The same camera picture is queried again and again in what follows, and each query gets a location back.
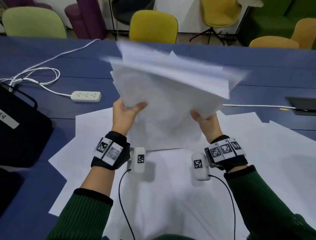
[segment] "person's left hand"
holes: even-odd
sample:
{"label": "person's left hand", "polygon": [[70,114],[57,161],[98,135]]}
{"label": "person's left hand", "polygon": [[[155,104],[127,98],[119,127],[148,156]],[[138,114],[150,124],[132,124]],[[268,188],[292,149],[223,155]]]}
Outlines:
{"label": "person's left hand", "polygon": [[147,107],[148,103],[141,102],[135,107],[127,109],[124,106],[122,98],[113,103],[113,127],[112,131],[118,132],[124,136],[133,126],[136,115]]}

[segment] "green couch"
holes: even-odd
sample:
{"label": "green couch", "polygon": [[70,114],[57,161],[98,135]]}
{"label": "green couch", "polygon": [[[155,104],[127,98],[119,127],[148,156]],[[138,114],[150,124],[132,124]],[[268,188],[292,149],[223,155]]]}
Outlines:
{"label": "green couch", "polygon": [[316,18],[316,0],[262,1],[262,8],[250,8],[239,29],[237,38],[244,46],[249,46],[253,39],[263,36],[291,38],[299,20]]}

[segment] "floor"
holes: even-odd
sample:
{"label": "floor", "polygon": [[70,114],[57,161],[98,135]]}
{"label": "floor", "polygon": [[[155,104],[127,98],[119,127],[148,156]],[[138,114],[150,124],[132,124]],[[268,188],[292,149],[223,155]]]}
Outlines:
{"label": "floor", "polygon": [[[70,29],[67,30],[67,36],[68,36],[68,38],[77,38],[77,36],[74,33],[74,31],[70,30]],[[186,44],[205,44],[205,45],[207,45],[207,41],[209,39],[208,36],[206,36],[206,35],[199,36],[199,37],[193,39],[190,42],[189,40],[193,36],[195,36],[195,35],[194,34],[178,34],[177,43],[182,43],[182,44],[184,44],[184,43],[186,43]],[[108,32],[106,39],[115,40],[115,38],[114,38],[114,36],[113,36],[113,34],[111,32]],[[119,36],[119,39],[128,41],[128,37]],[[211,36],[209,44],[210,45],[223,45],[221,43],[221,41],[215,36]],[[242,45],[237,40],[235,43],[232,44],[232,46],[242,46]]]}

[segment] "blue table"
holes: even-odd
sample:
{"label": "blue table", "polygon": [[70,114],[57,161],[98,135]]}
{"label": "blue table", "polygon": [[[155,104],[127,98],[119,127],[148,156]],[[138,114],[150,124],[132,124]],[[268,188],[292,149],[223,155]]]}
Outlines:
{"label": "blue table", "polygon": [[[16,75],[27,67],[61,52],[79,48],[89,40],[34,39],[0,37],[0,78]],[[288,105],[286,96],[315,97],[316,51],[260,49],[186,44],[148,44],[158,50],[250,70],[247,79],[231,93],[231,104]],[[61,78],[50,85],[54,91],[100,91],[99,103],[75,103],[68,97],[52,94],[33,83],[22,83],[21,90],[34,97],[39,110],[50,117],[54,132],[39,161],[21,172],[25,181],[6,212],[0,217],[0,239],[43,239],[57,217],[48,214],[66,180],[48,160],[75,136],[75,116],[112,106],[119,97],[112,83],[111,67],[102,56],[120,56],[113,41],[97,41],[89,47],[63,55],[45,66],[61,71]],[[52,72],[38,72],[39,81],[52,79]],[[224,107],[225,114],[255,111],[263,122],[275,121],[316,140],[315,118],[297,116],[278,108]]]}

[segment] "light green chair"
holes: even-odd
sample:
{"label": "light green chair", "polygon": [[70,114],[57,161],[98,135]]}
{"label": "light green chair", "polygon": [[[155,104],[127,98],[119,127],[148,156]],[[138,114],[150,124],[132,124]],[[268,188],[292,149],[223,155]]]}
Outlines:
{"label": "light green chair", "polygon": [[67,38],[65,26],[52,10],[38,7],[7,9],[2,16],[8,36]]}

